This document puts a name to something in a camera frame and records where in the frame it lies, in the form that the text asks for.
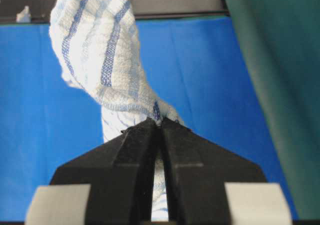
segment white towel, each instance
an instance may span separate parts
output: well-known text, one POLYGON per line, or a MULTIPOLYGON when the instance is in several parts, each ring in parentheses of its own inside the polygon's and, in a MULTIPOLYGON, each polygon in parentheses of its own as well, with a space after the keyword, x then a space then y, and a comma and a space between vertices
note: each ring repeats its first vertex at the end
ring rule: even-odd
POLYGON ((148 85, 130 0, 57 0, 49 34, 70 86, 109 110, 183 124, 148 85))

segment green curtain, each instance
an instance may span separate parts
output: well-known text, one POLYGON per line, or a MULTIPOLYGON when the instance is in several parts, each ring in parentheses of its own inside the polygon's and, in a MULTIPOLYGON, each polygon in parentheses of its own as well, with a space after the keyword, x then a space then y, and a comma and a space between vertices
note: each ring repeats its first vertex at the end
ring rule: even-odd
POLYGON ((320 0, 226 2, 299 218, 319 219, 320 0))

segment blue surface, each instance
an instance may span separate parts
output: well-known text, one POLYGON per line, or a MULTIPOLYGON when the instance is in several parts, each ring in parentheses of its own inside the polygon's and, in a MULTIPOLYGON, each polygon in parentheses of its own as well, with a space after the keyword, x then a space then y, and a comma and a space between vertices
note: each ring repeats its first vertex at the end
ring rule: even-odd
MULTIPOLYGON (((195 133, 258 163, 297 214, 229 18, 138 22, 156 92, 195 133)), ((57 166, 100 145, 100 107, 67 87, 48 25, 0 26, 0 221, 23 220, 57 166)))

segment blue mat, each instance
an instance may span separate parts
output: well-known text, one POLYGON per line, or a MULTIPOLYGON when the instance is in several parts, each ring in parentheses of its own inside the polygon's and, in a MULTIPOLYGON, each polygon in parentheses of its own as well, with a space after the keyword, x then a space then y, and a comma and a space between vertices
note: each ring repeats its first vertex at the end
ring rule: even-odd
MULTIPOLYGON (((195 133, 258 163, 294 208, 229 18, 137 23, 160 97, 195 133)), ((24 220, 57 166, 103 143, 100 107, 67 87, 48 25, 0 26, 0 221, 24 220)))

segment white pad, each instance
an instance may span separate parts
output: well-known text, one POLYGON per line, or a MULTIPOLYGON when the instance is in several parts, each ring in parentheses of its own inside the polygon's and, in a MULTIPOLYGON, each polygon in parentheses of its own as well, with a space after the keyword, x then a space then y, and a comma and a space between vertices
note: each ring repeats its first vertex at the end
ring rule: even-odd
POLYGON ((277 183, 224 184, 232 225, 291 225, 289 206, 277 183))
POLYGON ((90 184, 39 186, 26 225, 84 225, 90 184))

